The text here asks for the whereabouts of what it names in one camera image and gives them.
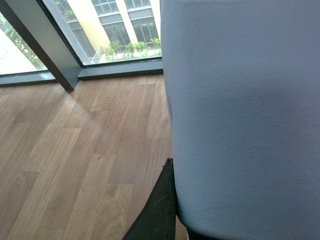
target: tree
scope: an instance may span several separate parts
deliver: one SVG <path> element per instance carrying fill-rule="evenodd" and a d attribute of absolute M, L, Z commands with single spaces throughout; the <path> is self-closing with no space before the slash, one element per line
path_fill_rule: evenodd
<path fill-rule="evenodd" d="M 23 55 L 33 64 L 37 70 L 45 70 L 46 66 L 26 44 L 17 31 L 11 26 L 7 19 L 0 13 L 0 29 L 13 42 L 13 44 L 23 53 Z"/>

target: white leather chair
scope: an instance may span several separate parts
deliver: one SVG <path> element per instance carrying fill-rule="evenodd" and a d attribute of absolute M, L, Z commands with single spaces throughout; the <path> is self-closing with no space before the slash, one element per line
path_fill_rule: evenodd
<path fill-rule="evenodd" d="M 320 239 L 320 1 L 162 0 L 179 218 L 226 240 Z"/>

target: building window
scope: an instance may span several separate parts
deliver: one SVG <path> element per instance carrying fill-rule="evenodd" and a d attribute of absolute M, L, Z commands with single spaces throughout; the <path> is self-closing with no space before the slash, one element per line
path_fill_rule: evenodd
<path fill-rule="evenodd" d="M 99 16 L 119 12 L 115 0 L 92 0 L 92 3 Z"/>
<path fill-rule="evenodd" d="M 67 22 L 77 20 L 77 17 L 75 16 L 74 11 L 72 11 L 67 0 L 55 0 L 55 3 Z"/>
<path fill-rule="evenodd" d="M 145 42 L 149 47 L 153 45 L 151 39 L 158 38 L 156 23 L 153 17 L 132 20 L 136 38 Z"/>
<path fill-rule="evenodd" d="M 104 30 L 110 42 L 119 41 L 121 50 L 125 50 L 126 46 L 130 43 L 130 39 L 123 22 L 116 22 L 103 25 Z"/>
<path fill-rule="evenodd" d="M 150 0 L 125 0 L 128 10 L 150 7 Z"/>

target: gray metal window mullion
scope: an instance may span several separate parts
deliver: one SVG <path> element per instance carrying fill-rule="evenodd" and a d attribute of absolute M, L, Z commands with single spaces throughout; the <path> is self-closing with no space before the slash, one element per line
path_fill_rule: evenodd
<path fill-rule="evenodd" d="M 124 45 L 122 45 L 122 47 L 124 47 L 124 46 L 126 45 L 126 41 L 125 41 L 125 39 L 124 39 L 124 36 L 122 36 L 121 31 L 120 31 L 119 23 L 116 24 L 116 27 L 117 27 L 117 30 L 118 30 L 119 33 L 120 33 L 120 36 L 121 36 L 121 38 L 122 38 L 122 42 L 124 43 Z"/>
<path fill-rule="evenodd" d="M 143 36 L 144 42 L 146 42 L 145 33 L 144 33 L 144 30 L 142 29 L 140 19 L 138 19 L 138 21 L 139 21 L 139 26 L 140 26 L 140 29 L 141 29 L 141 32 L 142 32 L 142 36 Z"/>
<path fill-rule="evenodd" d="M 150 34 L 150 37 L 152 38 L 153 36 L 152 36 L 152 34 L 151 34 L 151 31 L 150 31 L 150 25 L 149 25 L 148 19 L 146 19 L 146 22 L 148 23 L 149 34 Z"/>

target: window frame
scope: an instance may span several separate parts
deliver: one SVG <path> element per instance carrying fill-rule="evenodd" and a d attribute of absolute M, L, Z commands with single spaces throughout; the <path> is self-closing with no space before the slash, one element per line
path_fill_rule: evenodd
<path fill-rule="evenodd" d="M 118 8 L 118 5 L 117 5 L 117 2 L 116 0 L 106 0 L 107 2 L 101 2 L 101 0 L 95 0 L 95 1 L 99 1 L 99 4 L 94 4 L 93 0 L 91 0 L 93 6 L 94 6 L 94 9 L 96 11 L 96 14 L 100 17 L 100 16 L 105 16 L 105 15 L 110 15 L 110 14 L 116 14 L 116 13 L 119 13 L 119 8 Z M 117 8 L 117 11 L 113 11 L 112 10 L 112 7 L 110 6 L 110 4 L 115 4 L 116 5 L 116 8 Z M 105 11 L 105 8 L 104 6 L 108 5 L 109 9 L 111 12 L 106 12 Z M 103 13 L 100 14 L 97 10 L 97 7 L 101 7 Z"/>
<path fill-rule="evenodd" d="M 44 77 L 43 72 L 28 72 L 27 74 L 13 74 L 10 76 L 0 75 L 0 86 L 5 82 L 6 85 L 15 85 L 14 78 L 20 78 L 19 85 L 40 83 L 41 81 L 57 81 L 66 91 L 73 91 L 79 79 L 97 79 L 109 77 L 128 77 L 144 74 L 163 74 L 162 57 L 152 57 L 144 59 L 132 59 L 119 62 L 105 62 L 98 64 L 84 65 L 80 58 L 67 40 L 63 27 L 59 26 L 52 16 L 48 7 L 42 0 L 3 0 L 0 1 L 0 12 L 6 12 L 4 17 L 11 23 L 21 37 L 26 41 L 30 48 L 40 58 L 48 68 Z M 46 31 L 39 32 L 38 24 L 48 26 Z M 52 46 L 47 43 L 48 35 L 57 39 L 55 52 L 50 52 Z M 64 61 L 68 60 L 69 66 L 64 66 L 57 56 L 63 56 Z M 23 81 L 28 75 L 30 81 Z"/>

